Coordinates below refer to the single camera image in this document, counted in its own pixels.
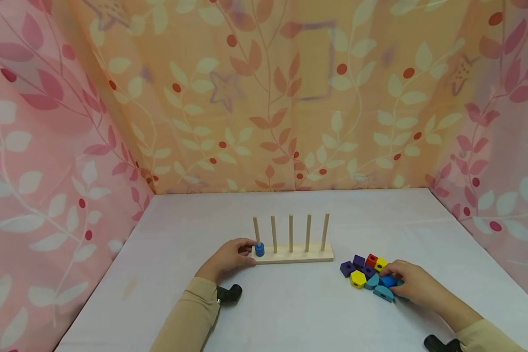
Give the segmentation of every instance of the sleeve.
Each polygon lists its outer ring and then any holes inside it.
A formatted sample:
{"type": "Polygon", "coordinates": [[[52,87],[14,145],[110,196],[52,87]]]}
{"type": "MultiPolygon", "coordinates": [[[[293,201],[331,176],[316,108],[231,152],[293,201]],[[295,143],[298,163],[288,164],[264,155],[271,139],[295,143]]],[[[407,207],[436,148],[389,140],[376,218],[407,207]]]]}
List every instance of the sleeve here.
{"type": "Polygon", "coordinates": [[[200,352],[217,313],[217,286],[194,277],[172,308],[150,352],[200,352]]]}
{"type": "Polygon", "coordinates": [[[489,320],[479,320],[457,334],[463,352],[526,352],[489,320]]]}

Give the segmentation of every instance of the yellow block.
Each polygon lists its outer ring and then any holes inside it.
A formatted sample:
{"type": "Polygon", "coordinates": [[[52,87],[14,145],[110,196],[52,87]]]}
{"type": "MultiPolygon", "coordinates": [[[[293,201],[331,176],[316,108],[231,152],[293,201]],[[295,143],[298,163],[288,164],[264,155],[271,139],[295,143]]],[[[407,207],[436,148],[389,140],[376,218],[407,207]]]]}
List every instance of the yellow block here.
{"type": "Polygon", "coordinates": [[[350,274],[350,283],[355,288],[363,288],[364,285],[366,285],[366,282],[366,275],[364,275],[364,273],[362,273],[361,271],[353,271],[352,274],[350,274]]]}
{"type": "Polygon", "coordinates": [[[386,265],[387,262],[385,259],[378,258],[377,262],[375,262],[375,270],[379,273],[386,265]]]}

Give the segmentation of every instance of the purple block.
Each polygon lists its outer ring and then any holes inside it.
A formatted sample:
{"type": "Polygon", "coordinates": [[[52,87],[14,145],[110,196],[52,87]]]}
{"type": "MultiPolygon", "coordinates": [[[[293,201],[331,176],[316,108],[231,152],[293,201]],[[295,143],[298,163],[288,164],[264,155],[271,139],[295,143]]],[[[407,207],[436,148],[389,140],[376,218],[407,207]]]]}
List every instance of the purple block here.
{"type": "Polygon", "coordinates": [[[362,268],[365,266],[366,259],[364,257],[360,257],[359,255],[354,255],[354,260],[352,260],[352,264],[354,264],[354,267],[356,270],[362,270],[362,268]]]}
{"type": "Polygon", "coordinates": [[[340,265],[340,271],[342,271],[342,275],[347,278],[350,276],[350,274],[352,274],[353,271],[356,271],[356,269],[354,268],[352,263],[346,262],[340,265]]]}
{"type": "Polygon", "coordinates": [[[369,265],[365,265],[362,270],[361,270],[362,273],[364,273],[364,275],[366,275],[366,279],[371,279],[372,276],[375,274],[375,270],[369,266],[369,265]]]}

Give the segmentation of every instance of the black object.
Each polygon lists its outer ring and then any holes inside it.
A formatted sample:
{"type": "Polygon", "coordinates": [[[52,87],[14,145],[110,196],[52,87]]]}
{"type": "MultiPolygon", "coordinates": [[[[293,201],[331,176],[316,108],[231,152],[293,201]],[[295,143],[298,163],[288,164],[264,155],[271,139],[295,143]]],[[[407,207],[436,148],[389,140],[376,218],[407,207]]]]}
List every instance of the black object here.
{"type": "Polygon", "coordinates": [[[234,284],[230,289],[217,287],[217,303],[233,303],[239,300],[242,294],[241,286],[234,284]]]}
{"type": "Polygon", "coordinates": [[[430,335],[424,339],[424,347],[429,352],[462,352],[460,341],[457,338],[445,345],[437,337],[430,335]]]}

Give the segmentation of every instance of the child's hand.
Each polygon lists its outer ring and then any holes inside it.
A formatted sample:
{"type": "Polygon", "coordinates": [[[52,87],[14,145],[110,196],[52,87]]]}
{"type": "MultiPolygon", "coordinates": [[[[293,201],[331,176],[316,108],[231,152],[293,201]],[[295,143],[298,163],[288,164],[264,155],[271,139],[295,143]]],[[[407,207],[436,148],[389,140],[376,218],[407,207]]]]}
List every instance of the child's hand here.
{"type": "Polygon", "coordinates": [[[235,267],[256,264],[256,260],[248,256],[255,244],[256,241],[248,238],[237,238],[226,242],[199,268],[195,275],[219,285],[222,275],[235,267]]]}
{"type": "Polygon", "coordinates": [[[445,305],[453,297],[449,290],[418,265],[396,260],[387,264],[379,273],[380,276],[389,274],[395,274],[404,282],[401,286],[390,288],[391,292],[420,306],[438,311],[441,305],[445,305]]]}

